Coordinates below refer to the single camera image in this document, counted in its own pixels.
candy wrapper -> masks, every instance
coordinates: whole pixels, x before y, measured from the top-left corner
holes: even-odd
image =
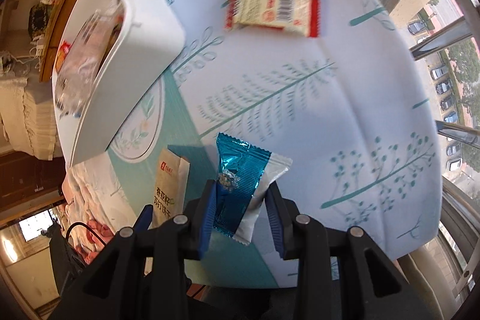
[[[248,245],[265,193],[292,160],[219,133],[217,212],[214,226]]]
[[[257,25],[319,35],[320,0],[230,0],[225,28]]]
[[[173,152],[162,149],[155,180],[152,228],[183,212],[190,163]]]

blue gripper pad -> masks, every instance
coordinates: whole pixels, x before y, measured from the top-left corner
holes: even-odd
[[[146,231],[152,223],[152,217],[153,205],[147,204],[143,207],[143,210],[140,213],[140,216],[138,216],[137,221],[135,221],[135,224],[133,225],[133,230],[135,232]]]
[[[202,225],[199,232],[198,254],[200,259],[203,258],[205,252],[208,250],[210,243],[210,236],[212,235],[213,222],[215,219],[215,212],[217,211],[217,183],[213,182],[210,189],[210,195],[205,206],[203,214]]]
[[[267,207],[268,222],[270,223],[270,230],[272,231],[273,243],[275,244],[275,250],[280,254],[283,259],[284,246],[283,246],[283,225],[278,214],[277,205],[275,204],[274,196],[270,189],[267,190],[265,197],[265,205]]]

road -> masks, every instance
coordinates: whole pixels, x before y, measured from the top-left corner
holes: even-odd
[[[460,17],[460,13],[451,0],[439,0],[438,5],[430,7],[437,13],[436,16],[442,27],[451,24]]]

white plastic box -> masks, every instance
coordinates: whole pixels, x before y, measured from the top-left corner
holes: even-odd
[[[62,40],[73,43],[86,20],[111,0],[77,0]],[[67,167],[106,151],[120,126],[153,82],[181,52],[185,33],[165,0],[122,0],[119,37],[100,68],[80,118],[55,107]],[[52,75],[53,96],[57,73]]]

parked car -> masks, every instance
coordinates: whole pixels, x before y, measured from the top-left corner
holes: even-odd
[[[436,80],[442,77],[443,75],[445,75],[447,72],[448,72],[448,67],[446,65],[442,65],[441,67],[438,67],[431,71],[431,77],[434,78],[434,80]]]
[[[444,100],[440,102],[440,107],[442,108],[442,110],[447,111],[454,105],[454,103],[455,103],[455,99],[453,95],[449,95],[448,97],[446,97]]]
[[[447,162],[447,170],[448,171],[455,171],[458,170],[462,165],[462,158],[448,160]]]
[[[409,32],[411,34],[420,33],[421,31],[423,31],[426,28],[427,28],[427,25],[425,24],[425,22],[423,22],[421,20],[412,22],[411,24],[408,25],[408,29],[409,29]]]
[[[455,155],[457,152],[461,151],[461,144],[454,143],[447,147],[447,156]]]
[[[450,79],[440,82],[435,86],[435,90],[437,91],[438,95],[442,95],[443,93],[447,92],[451,88],[452,88],[452,81]]]
[[[443,118],[445,122],[457,122],[458,121],[458,114],[457,112],[452,112],[448,116]]]

